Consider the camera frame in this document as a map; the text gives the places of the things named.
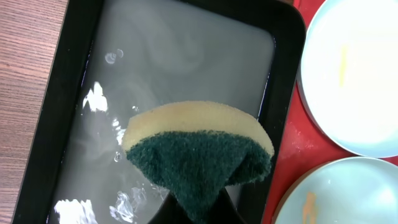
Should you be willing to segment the black water tray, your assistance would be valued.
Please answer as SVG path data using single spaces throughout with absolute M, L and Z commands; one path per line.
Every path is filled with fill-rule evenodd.
M 12 221 L 149 223 L 167 191 L 121 141 L 167 103 L 239 108 L 279 148 L 304 38 L 280 1 L 70 1 Z

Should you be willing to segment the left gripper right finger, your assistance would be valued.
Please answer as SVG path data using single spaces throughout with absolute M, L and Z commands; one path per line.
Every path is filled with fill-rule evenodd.
M 211 208 L 211 224 L 246 224 L 237 212 L 226 189 L 220 190 Z

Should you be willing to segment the light blue plate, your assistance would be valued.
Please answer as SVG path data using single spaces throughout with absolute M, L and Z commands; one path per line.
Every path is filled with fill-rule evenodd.
M 397 1 L 325 1 L 308 27 L 298 85 L 334 143 L 360 156 L 396 156 Z
M 274 224 L 397 224 L 397 166 L 347 157 L 315 167 L 279 202 Z

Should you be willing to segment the red plastic tray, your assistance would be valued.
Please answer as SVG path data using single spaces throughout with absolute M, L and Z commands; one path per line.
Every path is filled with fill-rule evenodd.
M 294 2 L 294 7 L 304 18 L 307 30 L 315 13 L 324 2 L 320 0 Z M 264 223 L 273 223 L 272 219 L 282 197 L 294 182 L 309 170 L 347 157 L 367 157 L 343 149 L 322 133 L 305 109 L 299 92 L 299 76 L 300 67 L 263 218 Z M 370 158 L 381 159 L 397 166 L 397 155 Z

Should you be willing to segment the green yellow sponge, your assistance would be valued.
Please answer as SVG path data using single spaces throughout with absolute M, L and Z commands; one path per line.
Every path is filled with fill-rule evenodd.
M 206 223 L 219 192 L 264 180 L 272 141 L 256 118 L 211 101 L 169 103 L 133 116 L 122 140 L 126 159 Z

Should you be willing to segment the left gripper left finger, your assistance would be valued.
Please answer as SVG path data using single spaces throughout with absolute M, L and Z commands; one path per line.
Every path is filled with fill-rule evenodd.
M 183 223 L 183 210 L 177 199 L 168 194 L 160 206 L 159 211 L 148 224 L 181 224 Z

